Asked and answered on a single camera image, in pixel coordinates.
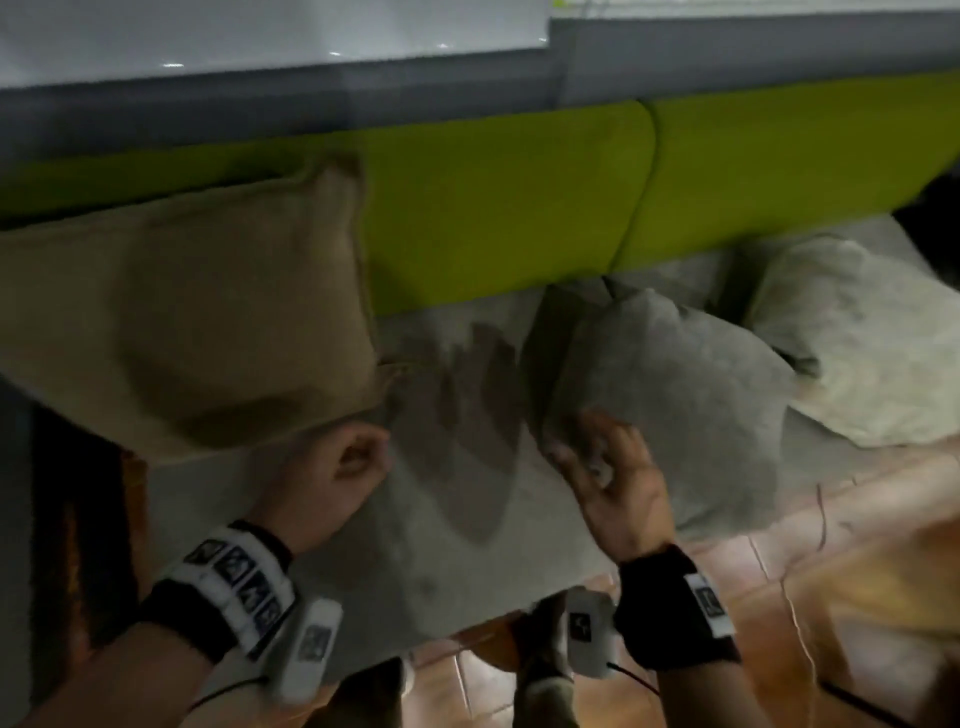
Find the wire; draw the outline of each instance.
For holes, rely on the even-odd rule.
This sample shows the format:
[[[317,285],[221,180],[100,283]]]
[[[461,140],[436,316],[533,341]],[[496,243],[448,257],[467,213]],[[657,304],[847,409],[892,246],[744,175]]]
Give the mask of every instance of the wire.
[[[200,708],[202,705],[206,705],[206,704],[207,704],[208,702],[210,702],[211,700],[215,700],[216,698],[220,697],[221,695],[226,695],[228,692],[233,692],[233,691],[236,691],[236,690],[240,690],[241,688],[246,688],[248,685],[266,685],[266,684],[267,684],[267,676],[266,676],[266,675],[260,675],[259,677],[251,677],[251,678],[248,678],[248,679],[246,679],[246,680],[241,680],[241,681],[239,681],[239,682],[237,682],[237,683],[233,683],[232,685],[227,685],[225,688],[220,688],[218,691],[212,692],[210,695],[205,695],[205,696],[202,697],[200,700],[198,700],[196,703],[194,703],[193,705],[191,705],[191,706],[187,709],[186,715],[190,715],[190,714],[193,713],[195,710],[197,710],[198,708]]]
[[[821,529],[820,529],[820,544],[817,545],[816,549],[812,553],[801,554],[794,558],[790,563],[786,565],[783,569],[783,576],[780,577],[780,594],[783,597],[783,601],[786,603],[787,609],[790,610],[790,621],[793,622],[793,628],[797,630],[797,641],[800,643],[801,650],[804,651],[804,657],[806,657],[806,662],[810,666],[810,694],[807,699],[806,706],[806,724],[809,728],[816,723],[816,714],[817,714],[817,693],[819,692],[818,685],[818,676],[817,676],[817,663],[813,659],[813,654],[810,652],[810,648],[806,644],[804,639],[804,628],[800,624],[800,619],[797,616],[797,607],[793,603],[793,599],[790,598],[790,593],[786,590],[786,578],[790,575],[790,572],[796,567],[803,559],[809,556],[815,556],[824,548],[827,547],[827,507],[824,505],[824,489],[823,484],[817,483],[817,507],[820,508],[820,518],[821,518]],[[766,577],[767,581],[770,581],[770,571],[767,570],[767,565],[763,561],[763,556],[760,554],[760,549],[756,547],[754,542],[754,537],[751,536],[748,539],[750,541],[750,548],[754,550],[754,555],[760,563],[760,570],[763,571],[763,575]]]
[[[634,674],[633,674],[632,672],[630,672],[628,669],[625,669],[624,667],[621,667],[620,665],[617,665],[617,664],[615,664],[615,663],[607,663],[607,667],[609,667],[610,669],[614,669],[614,670],[616,670],[617,672],[622,672],[624,675],[627,675],[628,677],[634,678],[640,685],[642,685],[642,686],[643,686],[644,688],[646,688],[648,691],[652,692],[652,693],[653,693],[654,695],[656,695],[657,697],[660,697],[660,691],[659,691],[659,690],[657,690],[656,688],[654,688],[654,686],[652,686],[652,685],[651,685],[650,683],[648,683],[646,680],[644,680],[644,679],[642,679],[642,678],[639,678],[639,677],[637,677],[636,675],[634,675]]]

